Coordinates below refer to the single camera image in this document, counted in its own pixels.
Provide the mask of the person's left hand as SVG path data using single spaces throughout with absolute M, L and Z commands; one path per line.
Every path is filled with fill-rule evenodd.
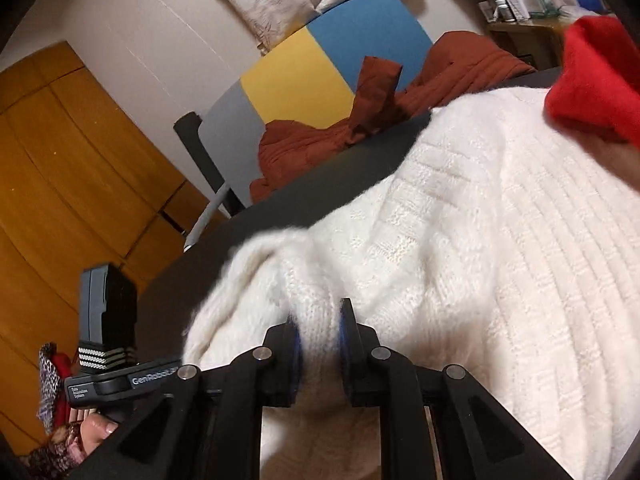
M 66 450 L 74 463 L 83 462 L 116 429 L 118 423 L 98 413 L 93 408 L 84 411 L 81 419 L 68 427 Z

